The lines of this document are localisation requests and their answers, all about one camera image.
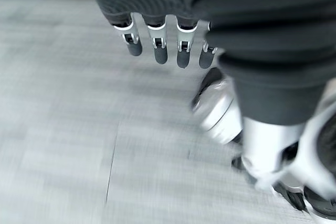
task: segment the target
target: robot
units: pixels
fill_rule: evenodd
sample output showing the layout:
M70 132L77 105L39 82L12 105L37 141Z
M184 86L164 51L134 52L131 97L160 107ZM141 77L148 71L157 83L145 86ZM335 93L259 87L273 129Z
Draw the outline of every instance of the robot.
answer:
M140 13L159 64L168 58L165 17L175 15L180 68L198 20L209 22L199 65L208 68L224 48L226 76L211 70L193 101L201 127L242 145L232 165L256 189L336 223L336 96L323 96L336 77L336 0L96 1L134 56L142 46L132 13Z

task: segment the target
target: gray carpet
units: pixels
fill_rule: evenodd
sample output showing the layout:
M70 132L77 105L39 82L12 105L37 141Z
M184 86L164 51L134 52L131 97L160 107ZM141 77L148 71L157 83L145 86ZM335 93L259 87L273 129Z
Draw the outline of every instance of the gray carpet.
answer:
M0 0L0 223L310 222L193 120L205 24L183 70L174 18L162 66L137 18L133 57L93 1Z

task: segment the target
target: robotic finger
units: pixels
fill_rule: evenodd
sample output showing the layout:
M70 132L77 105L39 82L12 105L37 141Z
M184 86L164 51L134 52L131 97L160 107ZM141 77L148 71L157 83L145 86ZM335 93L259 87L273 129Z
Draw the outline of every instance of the robotic finger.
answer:
M114 21L110 21L119 32L131 55L139 56L142 53L142 45L135 19L132 14L116 15Z
M153 44L155 59L157 63L165 64L168 60L166 17L145 15L142 15L142 17Z
M177 16L177 29L177 65L186 68L190 60L197 21Z
M214 59L217 47L209 46L209 43L204 39L202 51L199 59L199 66L203 69L206 69L211 66Z

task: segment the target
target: black fingertip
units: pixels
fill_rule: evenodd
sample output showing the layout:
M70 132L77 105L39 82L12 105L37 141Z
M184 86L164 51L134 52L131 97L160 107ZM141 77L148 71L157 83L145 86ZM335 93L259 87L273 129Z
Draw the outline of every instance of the black fingertip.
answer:
M133 56L139 56L142 53L142 45L141 45L140 39L137 44L134 44L131 42L127 45L127 47L128 47L128 51Z
M212 61L214 59L214 54L208 50L208 52L205 52L202 49L201 55L199 57L198 64L201 68L206 69L211 66Z
M177 65L180 68L186 68L189 64L190 52L182 50L177 52Z
M168 60L167 47L154 48L155 59L159 64L165 64Z

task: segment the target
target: black fabric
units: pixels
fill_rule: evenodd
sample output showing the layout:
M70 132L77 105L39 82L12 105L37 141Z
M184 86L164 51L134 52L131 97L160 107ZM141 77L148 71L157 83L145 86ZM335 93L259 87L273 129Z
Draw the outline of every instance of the black fabric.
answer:
M152 27L160 27L163 26L166 22L166 16L148 16L142 15L143 20L145 21L146 25Z
M239 65L228 74L238 79L237 83L244 83L236 87L237 94L242 113L252 119L281 124L306 121L324 84L336 76L334 60L330 59L335 55L336 0L96 1L108 20L115 15L138 12L211 22L207 41L227 50L220 60L224 70ZM186 53L178 56L180 67L186 67L188 62ZM294 83L291 88L298 89L297 97L288 89L291 81ZM262 88L253 90L253 86ZM299 104L298 97L305 101Z

